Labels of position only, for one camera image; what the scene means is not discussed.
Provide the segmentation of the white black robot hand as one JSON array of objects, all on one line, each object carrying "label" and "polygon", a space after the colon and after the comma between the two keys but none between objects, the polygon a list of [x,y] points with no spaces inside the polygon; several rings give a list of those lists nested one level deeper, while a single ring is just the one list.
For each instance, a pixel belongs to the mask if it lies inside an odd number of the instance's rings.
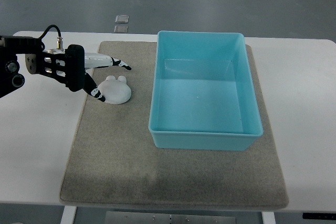
[{"label": "white black robot hand", "polygon": [[[99,53],[85,53],[85,69],[106,68],[110,66],[123,67],[127,70],[132,69],[128,64],[120,59]],[[83,89],[88,95],[105,102],[106,99],[99,91],[98,85],[87,73],[85,73],[85,85]]]}]

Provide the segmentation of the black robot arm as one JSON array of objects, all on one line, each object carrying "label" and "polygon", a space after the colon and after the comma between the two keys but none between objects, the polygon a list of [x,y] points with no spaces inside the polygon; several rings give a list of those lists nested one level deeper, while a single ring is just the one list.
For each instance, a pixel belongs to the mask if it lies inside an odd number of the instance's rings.
[{"label": "black robot arm", "polygon": [[45,50],[44,36],[55,25],[46,28],[38,37],[1,36],[1,97],[4,97],[25,83],[19,73],[17,55],[26,56],[26,68],[30,74],[40,74],[64,84],[76,92],[85,86],[85,51],[80,45],[70,45],[67,49],[52,53]]}]

